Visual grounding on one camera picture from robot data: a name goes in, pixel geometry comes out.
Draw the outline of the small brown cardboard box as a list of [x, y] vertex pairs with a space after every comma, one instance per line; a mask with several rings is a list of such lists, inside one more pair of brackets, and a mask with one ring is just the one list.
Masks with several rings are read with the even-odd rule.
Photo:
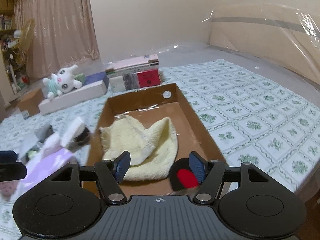
[[17, 104], [24, 119], [28, 119], [40, 113], [39, 104], [44, 100], [42, 89], [38, 88], [21, 97]]

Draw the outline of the black red round pad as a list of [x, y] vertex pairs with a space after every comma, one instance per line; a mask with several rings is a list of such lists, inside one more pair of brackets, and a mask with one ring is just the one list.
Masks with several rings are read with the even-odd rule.
[[170, 168], [168, 178], [173, 191], [191, 189], [200, 185], [189, 167], [188, 158], [175, 161]]

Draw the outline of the stack of books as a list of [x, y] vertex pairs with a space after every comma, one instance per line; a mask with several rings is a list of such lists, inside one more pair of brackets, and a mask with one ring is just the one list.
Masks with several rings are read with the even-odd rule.
[[112, 62], [105, 73], [114, 93], [161, 84], [157, 54]]

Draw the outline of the beige curtain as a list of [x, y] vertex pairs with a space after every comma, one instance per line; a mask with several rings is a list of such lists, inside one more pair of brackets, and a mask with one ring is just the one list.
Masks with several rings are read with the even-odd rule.
[[90, 0], [14, 0], [14, 13], [19, 29], [35, 21], [26, 57], [30, 79], [99, 58]]

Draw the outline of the dark grey face mask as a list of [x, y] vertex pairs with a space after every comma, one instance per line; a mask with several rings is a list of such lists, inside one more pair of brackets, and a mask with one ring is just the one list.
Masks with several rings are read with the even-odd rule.
[[34, 134], [38, 141], [44, 143], [44, 141], [54, 133], [53, 127], [50, 124], [45, 124], [38, 129], [34, 130]]

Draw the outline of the brown cardboard tray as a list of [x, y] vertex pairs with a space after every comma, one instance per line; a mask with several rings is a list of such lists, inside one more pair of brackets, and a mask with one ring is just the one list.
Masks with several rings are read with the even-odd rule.
[[191, 103], [174, 83], [113, 96], [91, 137], [87, 165], [129, 151], [131, 166], [120, 184], [126, 196], [173, 192], [168, 174], [191, 151], [224, 161]]

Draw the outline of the white bunny plush toy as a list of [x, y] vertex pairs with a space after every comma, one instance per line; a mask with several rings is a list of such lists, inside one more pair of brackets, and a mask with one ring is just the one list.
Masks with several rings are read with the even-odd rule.
[[74, 64], [70, 67], [61, 68], [57, 74], [52, 73], [51, 78], [43, 78], [42, 82], [48, 89], [47, 99], [53, 100], [57, 96], [62, 96], [71, 92], [73, 89], [82, 87], [82, 82], [75, 79], [75, 72], [79, 66]]

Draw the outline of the white blue flat box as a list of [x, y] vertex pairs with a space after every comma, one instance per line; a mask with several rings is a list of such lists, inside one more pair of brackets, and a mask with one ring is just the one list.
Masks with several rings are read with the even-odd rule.
[[105, 72], [95, 73], [86, 77], [85, 85], [79, 89], [62, 96], [56, 96], [52, 100], [45, 99], [39, 104], [42, 115], [54, 113], [56, 111], [72, 107], [81, 102], [101, 97], [106, 94], [108, 89], [108, 77]]

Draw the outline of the white tissue sheet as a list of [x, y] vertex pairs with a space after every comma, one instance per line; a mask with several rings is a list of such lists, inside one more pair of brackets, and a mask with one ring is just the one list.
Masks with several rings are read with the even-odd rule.
[[75, 138], [80, 136], [84, 130], [85, 130], [85, 123], [79, 116], [77, 116], [61, 136], [60, 145], [63, 148], [68, 148], [70, 143]]

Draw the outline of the purple tissue pack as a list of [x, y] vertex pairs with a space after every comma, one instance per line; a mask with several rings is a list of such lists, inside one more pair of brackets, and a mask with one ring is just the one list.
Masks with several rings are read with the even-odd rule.
[[27, 175], [24, 179], [1, 182], [1, 195], [12, 195], [18, 186], [21, 186], [22, 192], [25, 193], [69, 161], [76, 160], [68, 148], [60, 145], [60, 139], [57, 133], [48, 137], [40, 151], [24, 164], [27, 168]]

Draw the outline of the cream yellow towel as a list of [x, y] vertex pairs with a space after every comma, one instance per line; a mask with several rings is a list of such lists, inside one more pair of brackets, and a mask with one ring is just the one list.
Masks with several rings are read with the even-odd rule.
[[124, 151], [130, 153], [125, 181], [167, 178], [178, 152], [176, 129], [169, 117], [145, 128], [137, 119], [123, 115], [111, 126], [99, 130], [103, 160], [115, 160]]

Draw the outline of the large plastic wrapped cardboard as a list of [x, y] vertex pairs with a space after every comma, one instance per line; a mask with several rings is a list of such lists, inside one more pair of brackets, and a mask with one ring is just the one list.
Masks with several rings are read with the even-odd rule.
[[278, 64], [319, 84], [319, 13], [279, 4], [217, 5], [209, 44]]

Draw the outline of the floral tablecloth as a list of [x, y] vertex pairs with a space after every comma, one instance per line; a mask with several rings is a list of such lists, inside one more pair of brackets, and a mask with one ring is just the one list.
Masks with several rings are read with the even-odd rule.
[[319, 108], [287, 88], [218, 59], [162, 69], [229, 165], [249, 161], [308, 200], [319, 190]]

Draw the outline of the small green box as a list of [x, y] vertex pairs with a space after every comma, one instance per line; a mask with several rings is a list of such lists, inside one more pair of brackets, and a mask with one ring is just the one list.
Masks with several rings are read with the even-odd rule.
[[86, 82], [86, 76], [83, 73], [75, 75], [74, 79], [80, 81], [82, 84]]

